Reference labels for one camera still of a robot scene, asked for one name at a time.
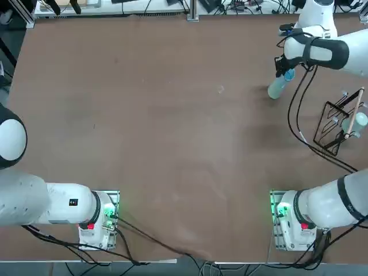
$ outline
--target wooden tabletop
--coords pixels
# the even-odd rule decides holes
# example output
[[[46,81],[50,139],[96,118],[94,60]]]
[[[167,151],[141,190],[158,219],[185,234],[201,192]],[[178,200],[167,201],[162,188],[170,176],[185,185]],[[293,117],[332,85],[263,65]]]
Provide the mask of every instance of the wooden tabletop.
[[[120,190],[121,216],[172,247],[209,260],[265,262],[269,191],[323,185],[345,172],[290,133],[286,112],[304,73],[274,101],[280,24],[295,16],[94,18],[38,21],[27,31],[9,106],[29,142],[16,165],[48,182]],[[336,19],[340,33],[363,28]],[[300,125],[311,141],[325,101],[367,80],[319,69]],[[339,156],[367,167],[368,134]],[[76,225],[45,231],[78,240]],[[333,236],[342,229],[333,230]],[[124,230],[140,260],[176,255]],[[20,227],[0,228],[2,260],[70,260]],[[364,229],[334,244],[330,263],[368,263]],[[117,252],[124,252],[121,242]],[[271,249],[270,261],[298,253]],[[98,254],[100,260],[118,260]]]

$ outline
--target cable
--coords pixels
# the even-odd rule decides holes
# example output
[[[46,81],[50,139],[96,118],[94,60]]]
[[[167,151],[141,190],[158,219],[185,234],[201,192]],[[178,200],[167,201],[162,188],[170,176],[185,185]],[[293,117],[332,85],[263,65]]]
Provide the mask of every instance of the cable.
[[[282,8],[284,9],[284,11],[285,11],[286,13],[288,13],[287,8],[282,4],[282,0],[280,0],[280,2],[277,2],[277,1],[275,1],[275,0],[268,0],[268,1],[272,1],[272,2],[274,2],[274,3],[279,4],[279,8],[280,8],[280,7],[282,7]]]
[[[316,147],[313,147],[312,145],[308,144],[306,141],[304,141],[304,140],[303,140],[303,139],[301,139],[299,136],[297,136],[297,135],[296,135],[296,133],[294,132],[294,130],[293,130],[292,126],[291,126],[291,123],[290,123],[290,111],[291,111],[291,108],[292,108],[293,102],[294,102],[294,100],[295,100],[295,97],[296,97],[296,95],[297,95],[297,93],[298,93],[298,91],[299,91],[299,89],[300,89],[301,85],[303,84],[303,82],[304,82],[304,80],[305,80],[305,77],[307,76],[307,74],[308,74],[308,73],[309,73],[309,71],[308,71],[308,70],[306,70],[306,71],[305,71],[305,74],[304,74],[304,75],[303,75],[303,77],[302,77],[302,80],[300,81],[299,85],[297,86],[297,88],[296,88],[296,90],[295,90],[295,93],[294,93],[294,95],[293,95],[293,97],[292,97],[292,100],[290,101],[289,108],[288,108],[288,110],[287,110],[287,124],[288,124],[288,126],[289,126],[290,131],[292,132],[292,134],[294,135],[294,137],[295,137],[296,139],[298,139],[300,142],[302,142],[303,144],[305,144],[306,146],[308,146],[310,149],[313,149],[313,150],[314,150],[313,152],[319,152],[319,153],[323,154],[323,155],[324,155],[324,157],[323,157],[323,158],[324,158],[325,160],[327,160],[325,157],[329,157],[329,158],[331,158],[331,159],[333,159],[333,160],[335,160],[335,161],[339,162],[340,164],[343,164],[343,165],[345,165],[346,167],[350,168],[352,171],[358,171],[356,168],[354,168],[353,166],[351,166],[351,165],[349,165],[349,164],[345,163],[344,161],[342,161],[342,160],[340,160],[340,159],[338,159],[338,158],[336,158],[336,157],[334,157],[334,156],[331,156],[331,155],[327,154],[326,152],[324,152],[324,151],[322,151],[322,150],[320,150],[320,149],[317,149]],[[335,164],[335,165],[337,165],[337,166],[339,166],[339,167],[341,167],[341,168],[343,168],[343,169],[345,169],[346,171],[348,171],[348,172],[352,173],[352,171],[351,171],[351,170],[349,170],[349,169],[347,169],[347,168],[344,168],[344,167],[342,167],[342,166],[340,166],[340,165],[336,164],[335,162],[332,162],[331,160],[328,160],[328,161],[329,161],[329,162],[331,162],[331,163],[333,163],[333,164]]]
[[[86,275],[89,271],[91,271],[92,269],[94,269],[97,266],[98,266],[97,264],[95,264],[94,266],[91,266],[89,269],[86,269],[84,272],[82,272],[80,276]]]
[[[187,11],[187,9],[185,8],[185,6],[184,6],[184,3],[183,3],[183,0],[179,0],[179,2],[182,4],[182,6],[183,6],[183,9],[184,9],[184,14],[188,14],[189,13],[189,11]]]
[[[249,10],[251,14],[254,14],[253,11],[249,7],[245,7],[246,10]]]
[[[224,3],[225,3],[226,0],[223,0],[222,3],[218,6],[217,10],[215,11],[215,13],[213,14],[214,16],[217,14],[217,12],[223,8],[225,10],[225,7],[224,7]]]
[[[193,258],[193,256],[191,256],[190,254],[186,253],[186,252],[183,252],[183,251],[180,251],[180,250],[177,250],[171,246],[168,246],[167,244],[164,244],[163,242],[159,241],[158,239],[155,239],[154,237],[150,236],[149,234],[143,232],[142,230],[138,229],[137,227],[135,227],[134,225],[132,225],[131,223],[127,222],[126,220],[123,220],[121,217],[118,217],[118,216],[115,216],[115,215],[112,215],[110,216],[111,218],[113,219],[117,219],[117,220],[120,220],[122,223],[130,226],[131,228],[133,228],[134,230],[138,231],[139,233],[141,233],[143,236],[149,238],[150,240],[154,241],[155,243],[159,244],[160,246],[174,252],[174,253],[177,253],[177,254],[180,254],[180,255],[185,255],[185,256],[188,256],[190,259],[192,259],[192,261],[195,263],[195,265],[198,267],[198,269],[200,270],[200,266],[198,265],[197,261]]]
[[[67,266],[67,269],[68,269],[68,271],[69,271],[70,275],[71,275],[71,276],[75,276],[75,275],[73,274],[73,272],[71,272],[71,270],[70,270],[70,268],[69,268],[68,264],[67,264],[67,263],[65,263],[65,265]]]
[[[57,244],[57,245],[64,246],[64,247],[71,247],[71,248],[76,249],[78,251],[82,251],[87,256],[89,256],[89,258],[92,259],[92,260],[93,260],[93,258],[87,252],[85,252],[84,250],[80,249],[79,247],[88,247],[88,248],[97,249],[97,250],[106,252],[106,253],[111,254],[111,255],[120,256],[120,257],[122,257],[124,259],[127,259],[127,260],[131,261],[131,262],[134,261],[131,258],[129,258],[128,256],[125,256],[125,255],[122,255],[122,254],[119,254],[119,253],[115,253],[113,251],[108,251],[106,249],[99,248],[99,247],[96,247],[96,246],[91,246],[89,244],[70,243],[70,242],[67,242],[67,241],[62,241],[62,240],[56,239],[55,237],[53,237],[51,235],[44,235],[39,230],[38,231],[35,231],[34,229],[29,228],[27,225],[24,225],[22,227],[24,229],[26,229],[28,232],[30,232],[31,234],[33,234],[36,238],[38,238],[40,240],[43,240],[44,242],[53,243],[53,244]],[[92,264],[94,264],[94,265],[98,264],[99,266],[105,266],[105,265],[102,265],[102,264],[100,264],[100,263],[98,263],[96,261],[93,261]]]
[[[132,263],[135,265],[135,266],[139,266],[140,263],[136,260],[133,259],[132,257],[132,254],[131,254],[131,251],[129,250],[129,247],[128,247],[128,242],[126,241],[126,238],[125,236],[122,234],[122,232],[118,229],[118,228],[115,228],[115,231],[119,234],[119,236],[122,238],[123,242],[124,242],[124,246],[125,246],[125,249],[126,249],[126,253],[128,254],[128,257],[132,260]]]
[[[245,270],[245,272],[244,272],[244,276],[246,276],[247,275],[247,272],[248,272],[248,270],[249,270],[249,268],[250,268],[250,264],[248,264],[248,266],[247,266],[247,268],[246,268],[246,270]]]
[[[258,10],[260,11],[260,13],[263,14],[262,8],[261,8],[261,6],[259,6],[258,1],[257,0],[254,0],[254,2],[256,3],[256,5],[258,7]]]
[[[148,1],[148,4],[147,4],[147,6],[146,6],[146,7],[145,7],[145,9],[144,9],[144,14],[147,12],[148,6],[150,5],[151,1],[152,1],[152,0],[149,0],[149,1]]]
[[[5,73],[6,75],[10,76],[11,78],[13,78],[13,75],[12,75],[11,73],[9,73],[8,71],[6,71],[5,69],[4,69],[4,73]]]
[[[340,10],[343,12],[343,13],[349,13],[351,12],[352,10],[354,9],[357,9],[358,7],[362,6],[363,5],[363,2],[361,2],[360,0],[355,3],[354,5],[348,5],[348,7],[350,8],[350,10],[343,10],[343,8],[341,7],[341,5],[335,5],[335,11],[336,12],[336,7],[338,6],[340,8]]]
[[[125,275],[126,273],[129,272],[130,269],[132,269],[134,267],[134,265],[132,265],[130,268],[128,268],[127,270],[125,270],[123,273],[121,273],[119,276],[123,276]]]

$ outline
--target black cable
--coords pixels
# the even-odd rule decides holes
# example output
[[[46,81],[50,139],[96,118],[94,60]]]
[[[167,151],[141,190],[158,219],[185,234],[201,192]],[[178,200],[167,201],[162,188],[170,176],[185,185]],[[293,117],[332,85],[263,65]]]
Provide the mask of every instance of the black cable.
[[[98,266],[97,264],[95,264],[94,266],[91,266],[90,268],[88,268],[84,272],[82,272],[80,276],[86,275],[89,271],[91,271],[92,269],[94,269],[97,266]]]
[[[6,71],[5,69],[4,69],[4,73],[5,73],[6,75],[10,76],[11,78],[13,78],[13,75],[12,75],[11,73],[9,73],[8,71]]]
[[[254,14],[253,11],[249,7],[245,7],[246,10],[249,10],[251,14]]]
[[[70,268],[69,268],[68,264],[67,264],[67,263],[65,263],[65,265],[67,266],[67,269],[68,269],[68,271],[69,271],[70,275],[71,275],[71,276],[75,276],[75,275],[73,274],[73,272],[71,272],[71,270],[70,270]]]
[[[103,251],[103,252],[106,252],[108,254],[111,254],[111,255],[115,255],[115,256],[119,256],[119,257],[122,257],[124,259],[127,259],[131,262],[133,262],[134,260],[132,260],[131,258],[129,258],[128,256],[125,256],[123,254],[119,254],[119,253],[115,253],[113,251],[109,251],[109,250],[106,250],[106,249],[103,249],[103,248],[99,248],[99,247],[96,247],[96,246],[91,246],[89,244],[81,244],[81,243],[70,243],[70,242],[67,242],[67,241],[62,241],[62,240],[59,240],[59,239],[56,239],[55,237],[51,236],[51,235],[44,235],[40,232],[36,232],[34,230],[31,230],[29,229],[26,225],[22,226],[24,229],[26,229],[27,231],[29,231],[30,233],[32,233],[35,237],[37,237],[38,239],[40,240],[43,240],[45,242],[49,242],[49,243],[53,243],[53,244],[58,244],[60,246],[65,246],[65,247],[72,247],[76,250],[80,250],[80,251],[83,251],[81,250],[79,247],[88,247],[88,248],[93,248],[93,249],[97,249],[99,251]]]
[[[294,137],[295,137],[296,139],[298,139],[300,142],[302,142],[303,144],[305,144],[306,146],[308,146],[310,149],[313,149],[313,150],[314,150],[313,152],[319,152],[319,153],[323,154],[325,157],[329,157],[329,158],[331,158],[331,159],[333,159],[333,160],[335,160],[335,161],[339,162],[340,164],[345,165],[346,167],[350,168],[352,171],[358,171],[356,168],[354,168],[353,166],[351,166],[351,165],[349,165],[349,164],[345,163],[344,161],[342,161],[342,160],[340,160],[340,159],[338,159],[338,158],[336,158],[336,157],[334,157],[334,156],[331,156],[331,155],[327,154],[326,152],[324,152],[324,151],[322,151],[322,150],[320,150],[320,149],[318,149],[318,148],[316,148],[316,147],[313,147],[312,145],[308,144],[308,143],[307,143],[307,142],[305,142],[303,139],[301,139],[298,135],[296,135],[296,133],[294,132],[294,130],[293,130],[293,128],[292,128],[292,125],[291,125],[291,122],[290,122],[290,111],[291,111],[291,108],[292,108],[293,102],[294,102],[294,100],[295,100],[295,97],[296,97],[296,95],[297,95],[297,93],[298,93],[298,91],[299,91],[299,89],[300,89],[301,85],[303,84],[303,82],[304,82],[304,80],[305,80],[305,77],[307,76],[307,74],[308,74],[308,73],[309,73],[309,71],[308,71],[308,70],[307,70],[307,71],[305,71],[305,74],[303,75],[302,80],[300,81],[299,85],[297,86],[297,88],[296,88],[296,90],[295,90],[295,93],[294,93],[294,95],[293,95],[293,97],[292,97],[292,100],[290,101],[289,108],[288,108],[288,110],[287,110],[287,124],[288,124],[288,126],[289,126],[290,131],[292,132],[292,134],[294,135]],[[345,169],[346,171],[348,171],[348,172],[352,173],[352,171],[351,171],[351,170],[349,170],[349,169],[347,169],[347,168],[344,168],[344,167],[342,167],[342,166],[340,166],[340,165],[336,164],[335,162],[332,162],[332,161],[331,161],[331,160],[329,160],[329,159],[328,159],[328,161],[329,161],[329,162],[331,162],[331,163],[333,163],[333,164],[335,164],[335,165],[337,165],[337,166],[339,166],[339,167],[341,167],[341,168],[343,168],[343,169]]]
[[[257,265],[257,266],[252,270],[252,271],[250,271],[250,272],[249,272],[249,274],[248,274],[248,275],[253,274],[253,272],[254,272],[254,271],[256,271],[260,265],[261,265],[261,264]],[[250,267],[250,264],[248,265],[248,267],[247,267],[246,271],[244,272],[244,276],[247,276],[247,271],[248,271],[249,267]]]
[[[140,263],[136,260],[133,259],[132,257],[132,254],[131,254],[131,251],[129,250],[129,247],[128,247],[128,242],[126,241],[126,238],[125,236],[122,234],[122,232],[118,229],[118,228],[115,228],[115,231],[119,234],[119,236],[122,238],[123,242],[124,242],[124,246],[125,246],[125,249],[126,249],[126,253],[128,254],[128,257],[132,260],[132,263],[135,265],[135,266],[139,266]]]
[[[49,240],[46,240],[43,236],[39,236],[39,229],[37,229],[36,227],[34,227],[34,226],[32,226],[32,225],[27,225],[27,226],[23,226],[23,228],[25,228],[26,230],[28,230],[29,232],[31,232],[35,237],[37,237],[37,238],[39,238],[39,239],[41,239],[41,240],[44,240],[44,241],[46,241],[46,242],[50,242],[50,243],[54,243],[54,244],[58,244],[57,242],[55,242],[55,241],[49,241]],[[76,246],[65,246],[65,245],[63,245],[66,249],[68,249],[69,251],[71,251],[74,255],[76,255],[76,256],[78,256],[82,261],[84,261],[85,263],[88,263],[88,264],[90,264],[90,265],[99,265],[99,266],[108,266],[108,265],[105,265],[105,264],[101,264],[101,263],[99,263],[99,262],[97,262],[96,260],[94,260],[93,258],[92,258],[92,256],[89,254],[89,253],[87,253],[85,250],[82,250],[82,249],[80,249],[79,247],[76,247]],[[78,251],[80,251],[80,252],[82,252],[82,253],[84,253],[84,254],[86,254],[91,260],[92,260],[92,262],[89,262],[89,261],[87,261],[84,257],[82,257],[81,255],[79,255],[77,252],[75,252],[74,250],[72,250],[72,248],[73,249],[75,249],[75,250],[78,250]]]
[[[128,268],[127,270],[125,270],[123,273],[121,273],[119,276],[123,276],[125,275],[126,273],[129,272],[130,269],[132,269],[134,267],[134,265],[132,265],[130,268]]]
[[[260,13],[261,13],[261,14],[263,14],[263,13],[262,13],[262,7],[261,7],[261,6],[259,6],[258,1],[257,1],[257,0],[254,0],[254,2],[255,2],[255,4],[257,5],[258,10],[260,11]]]
[[[283,46],[281,46],[281,43],[283,43],[286,39],[290,38],[290,37],[296,37],[296,36],[300,36],[300,35],[307,35],[307,36],[310,36],[310,37],[313,37],[312,34],[310,33],[306,33],[306,32],[300,32],[300,33],[291,33],[287,36],[285,36],[282,40],[280,40],[277,44],[276,44],[276,47],[278,48],[283,48]]]
[[[144,9],[144,14],[147,12],[148,6],[150,5],[151,1],[152,1],[152,0],[149,0],[149,1],[148,1],[148,4],[147,4],[147,6],[146,6],[146,7],[145,7],[145,9]]]
[[[217,10],[215,11],[215,13],[213,14],[214,16],[217,14],[217,12],[223,8],[225,10],[225,7],[224,7],[224,3],[225,3],[226,0],[223,0],[222,3],[220,5],[218,5],[218,8]]]
[[[118,219],[120,220],[122,223],[130,226],[131,228],[133,228],[134,230],[138,231],[139,233],[141,233],[143,236],[149,238],[150,240],[153,240],[155,243],[158,243],[159,245],[161,245],[162,247],[174,252],[174,253],[177,253],[177,254],[180,254],[180,255],[187,255],[187,253],[183,252],[183,251],[180,251],[180,250],[177,250],[177,249],[174,249],[173,247],[171,246],[168,246],[164,243],[162,243],[161,241],[159,241],[158,239],[155,239],[154,237],[150,236],[149,234],[143,232],[142,230],[138,229],[137,227],[135,227],[134,225],[132,225],[131,223],[127,222],[126,220],[123,220],[121,217],[118,217],[118,216],[115,216],[115,215],[112,215],[110,216],[111,218],[113,219]]]
[[[188,14],[188,13],[189,13],[189,11],[187,11],[187,9],[185,8],[184,3],[183,3],[183,0],[179,0],[179,2],[180,2],[180,3],[182,4],[182,6],[183,6],[184,14]]]
[[[143,232],[142,230],[138,229],[137,227],[135,227],[134,225],[132,225],[131,223],[127,222],[126,220],[123,220],[121,217],[118,217],[118,216],[115,216],[115,215],[112,215],[110,216],[111,218],[113,219],[117,219],[117,220],[120,220],[122,223],[130,226],[131,228],[133,228],[134,230],[138,231],[138,233],[142,234],[143,236],[149,238],[150,240],[154,241],[155,243],[159,244],[160,246],[174,252],[174,253],[177,253],[177,254],[180,254],[180,255],[185,255],[185,256],[188,256],[190,259],[192,259],[192,261],[195,263],[195,265],[198,267],[198,269],[200,270],[200,266],[198,265],[197,261],[193,258],[193,256],[191,256],[190,254],[186,253],[186,252],[183,252],[183,251],[180,251],[180,250],[177,250],[171,246],[168,246],[167,244],[164,244],[163,242],[159,241],[158,239],[155,239],[154,237],[150,236],[149,234]]]
[[[279,2],[277,2],[277,1],[275,1],[275,0],[270,0],[270,1],[272,1],[272,2],[274,2],[274,3],[276,3],[276,4],[279,4],[279,8],[280,7],[282,7],[283,8],[283,10],[286,12],[286,13],[288,13],[288,11],[287,11],[287,8],[282,4],[282,0],[280,0]]]
[[[248,266],[247,266],[247,268],[246,268],[246,270],[244,271],[244,276],[246,276],[247,275],[247,272],[248,272],[248,270],[249,270],[249,268],[250,268],[250,264],[248,264]]]

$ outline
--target white robot link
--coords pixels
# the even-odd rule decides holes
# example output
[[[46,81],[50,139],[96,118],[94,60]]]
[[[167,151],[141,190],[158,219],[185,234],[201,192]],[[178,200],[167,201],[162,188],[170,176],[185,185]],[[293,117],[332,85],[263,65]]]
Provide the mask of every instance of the white robot link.
[[[333,19],[334,0],[306,0],[298,22],[282,25],[283,55],[275,58],[276,78],[299,64],[368,73],[368,29],[338,36]],[[361,9],[367,21],[368,3]],[[275,210],[287,250],[305,251],[315,241],[316,229],[355,224],[368,214],[368,169],[314,189],[287,191]]]
[[[80,244],[114,248],[116,220],[110,216],[117,215],[116,194],[75,183],[45,183],[10,168],[23,157],[27,141],[21,119],[0,104],[0,226],[79,224]]]

